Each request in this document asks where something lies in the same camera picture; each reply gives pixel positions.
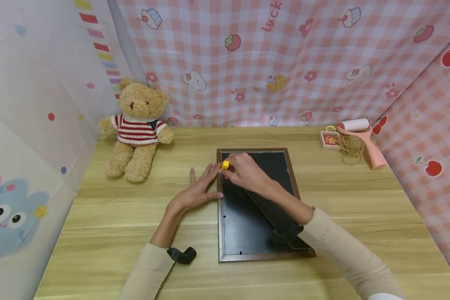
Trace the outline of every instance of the colorful stripe border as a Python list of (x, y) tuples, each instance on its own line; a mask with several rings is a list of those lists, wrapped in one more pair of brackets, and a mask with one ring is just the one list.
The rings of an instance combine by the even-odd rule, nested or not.
[(118, 88), (118, 83), (121, 80), (120, 72), (116, 70), (118, 67), (115, 59), (110, 53), (110, 48), (104, 42), (106, 40), (106, 32), (98, 29), (103, 28), (103, 26), (99, 24), (97, 16), (93, 13), (93, 7), (89, 0), (73, 0), (73, 3), (79, 10), (78, 14), (87, 28), (88, 35), (94, 40), (93, 47), (97, 52), (98, 58), (102, 61), (102, 66), (105, 67), (105, 73), (108, 76), (108, 81), (112, 85), (115, 99), (120, 99), (120, 89)]

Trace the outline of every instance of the brown picture frame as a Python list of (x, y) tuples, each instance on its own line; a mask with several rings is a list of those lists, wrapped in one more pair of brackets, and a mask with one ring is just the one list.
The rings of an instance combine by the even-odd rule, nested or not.
[[(285, 161), (288, 167), (288, 173), (292, 181), (292, 187), (294, 195), (297, 199), (301, 200), (300, 192), (298, 192), (297, 181), (295, 180), (295, 174), (293, 172), (292, 163), (290, 161), (290, 155), (287, 148), (224, 148), (217, 149), (217, 163), (222, 162), (223, 153), (232, 152), (280, 152), (284, 153)], [(217, 190), (223, 192), (222, 177), (217, 178)], [(237, 261), (256, 261), (256, 260), (275, 260), (275, 259), (289, 259), (289, 258), (303, 258), (303, 257), (315, 257), (315, 251), (310, 247), (302, 252), (283, 252), (283, 253), (257, 253), (246, 255), (226, 255), (225, 253), (225, 238), (224, 238), (224, 210), (222, 199), (218, 200), (218, 254), (219, 262), (237, 262)]]

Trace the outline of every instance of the blue dot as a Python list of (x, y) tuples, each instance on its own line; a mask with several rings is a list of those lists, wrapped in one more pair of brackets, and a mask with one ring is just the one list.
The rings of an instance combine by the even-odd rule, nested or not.
[(15, 31), (17, 32), (18, 35), (20, 35), (21, 37), (25, 37), (27, 35), (27, 29), (25, 28), (25, 26), (23, 25), (16, 25), (15, 26)]

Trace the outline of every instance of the red and white striped sweater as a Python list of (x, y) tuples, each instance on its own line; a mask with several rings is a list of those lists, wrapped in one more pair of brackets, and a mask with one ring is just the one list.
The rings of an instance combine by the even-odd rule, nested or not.
[(130, 145), (157, 143), (157, 135), (165, 126), (160, 120), (136, 119), (115, 115), (111, 117), (113, 127), (118, 130), (118, 141)]

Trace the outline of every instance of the wood grain tabletop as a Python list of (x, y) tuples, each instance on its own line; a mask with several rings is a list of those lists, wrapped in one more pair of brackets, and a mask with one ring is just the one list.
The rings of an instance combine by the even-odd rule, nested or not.
[[(160, 145), (148, 180), (106, 179), (115, 135), (102, 136), (73, 203), (36, 300), (115, 300), (168, 202), (216, 160), (218, 148), (288, 148), (302, 201), (321, 208), (389, 266), (408, 299), (450, 299), (450, 268), (389, 167), (370, 170), (320, 148), (323, 127), (176, 128)], [(217, 203), (184, 216), (173, 246), (193, 246), (158, 299), (358, 299), (316, 258), (218, 263)]]

